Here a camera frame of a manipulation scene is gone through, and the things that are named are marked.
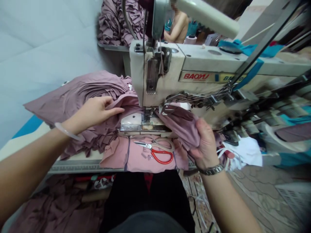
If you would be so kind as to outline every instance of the red-handled scissors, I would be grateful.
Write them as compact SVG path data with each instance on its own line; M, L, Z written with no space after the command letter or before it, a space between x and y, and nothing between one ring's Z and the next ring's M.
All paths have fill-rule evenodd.
M168 143L170 144L171 147L168 148L168 147L162 146L162 145L160 145L160 144L158 143L159 141L166 141L166 142L168 142ZM169 139L166 139L166 138L158 138L157 140L153 140L153 141L152 141L152 144L143 143L143 142L135 142L135 143L136 143L137 145L140 145L140 146L142 146L142 147L145 147L145 148L150 149L150 150L151 150L152 156L153 156L154 159L155 159L158 163L160 163L160 164L169 164L170 162L173 161L174 156L173 156L173 153L172 153L172 152L175 150L175 145L174 145L173 142L172 142L171 140L169 140ZM153 149L153 147L158 147L158 148L162 149L163 151L155 150L155 149ZM156 157L155 153L159 153L159 154L169 154L169 155L171 156L171 158L170 158L168 161L161 161L161 160L159 160L159 159Z

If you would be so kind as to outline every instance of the silver watch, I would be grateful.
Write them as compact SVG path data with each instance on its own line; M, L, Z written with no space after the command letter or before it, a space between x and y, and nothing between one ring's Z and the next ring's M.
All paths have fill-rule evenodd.
M215 175L224 169L224 166L222 164L218 164L214 167L207 168L206 170L201 169L196 163L195 165L197 166L199 172L204 175Z

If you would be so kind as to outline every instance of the ruler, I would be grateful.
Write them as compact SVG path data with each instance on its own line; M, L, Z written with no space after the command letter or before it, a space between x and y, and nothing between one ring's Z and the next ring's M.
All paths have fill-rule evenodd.
M101 168L101 160L75 160L56 161L48 174L69 174L69 173L99 173L99 172L123 172L124 168ZM193 162L189 161L189 170L195 169Z

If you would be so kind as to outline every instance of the bracelet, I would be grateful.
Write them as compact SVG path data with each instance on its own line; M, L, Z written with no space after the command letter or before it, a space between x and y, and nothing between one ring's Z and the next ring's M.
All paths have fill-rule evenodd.
M69 136L69 137L71 137L71 138L73 138L75 140L78 140L78 141L84 141L83 137L76 136L73 133L71 133L71 132L67 131L66 129L64 129L61 123L56 122L54 125L55 125L56 128L58 128L60 131L62 131L67 136Z
M197 165L197 163L195 163L195 165L196 165L197 169L199 170L199 172L204 174L204 175L215 175L224 169L224 166L221 163L214 166L214 167L207 168L206 170L203 170L202 168L200 168Z

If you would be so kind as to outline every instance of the floor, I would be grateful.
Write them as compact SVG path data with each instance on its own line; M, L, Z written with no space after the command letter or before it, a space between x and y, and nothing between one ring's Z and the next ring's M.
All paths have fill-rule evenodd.
M306 177L306 173L305 167L284 170L272 166L246 166L242 170L228 173L228 176L256 217L263 232L292 233L301 232L302 223L274 186L295 182L297 180L293 177ZM197 200L193 215L196 232L205 233L213 222L213 216L205 203L207 199L200 176L196 174L183 177L182 172L180 176L187 194ZM191 210L195 209L193 198L190 198L190 207ZM217 230L217 226L214 226L211 232Z

